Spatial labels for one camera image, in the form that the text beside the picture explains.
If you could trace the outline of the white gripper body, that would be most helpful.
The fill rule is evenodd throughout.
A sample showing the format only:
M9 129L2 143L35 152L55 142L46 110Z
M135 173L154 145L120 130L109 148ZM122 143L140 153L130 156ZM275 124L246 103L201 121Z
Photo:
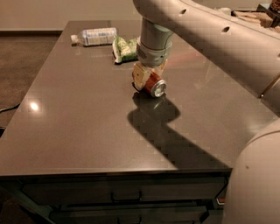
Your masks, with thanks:
M136 57L146 67L158 67L162 65L168 58L172 42L169 42L163 50L152 50L145 46L141 39L136 41Z

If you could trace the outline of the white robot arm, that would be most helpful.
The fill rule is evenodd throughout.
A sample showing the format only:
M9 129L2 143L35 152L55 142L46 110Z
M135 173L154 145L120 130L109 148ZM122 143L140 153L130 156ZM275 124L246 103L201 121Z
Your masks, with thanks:
M145 66L161 66L177 34L271 111L280 111L278 35L193 0L133 3L143 18L137 57ZM280 224L280 120L254 136L237 158L222 224Z

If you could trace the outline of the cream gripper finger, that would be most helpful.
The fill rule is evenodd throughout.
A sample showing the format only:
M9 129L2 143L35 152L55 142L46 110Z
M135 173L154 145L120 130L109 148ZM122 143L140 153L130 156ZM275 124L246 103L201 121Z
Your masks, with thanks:
M165 65L167 63L167 60L165 60L161 65L154 68L154 73L158 76L162 76L165 70Z
M132 76L134 85L138 91L150 87L151 74L152 70L149 67L144 66L140 62L134 64Z

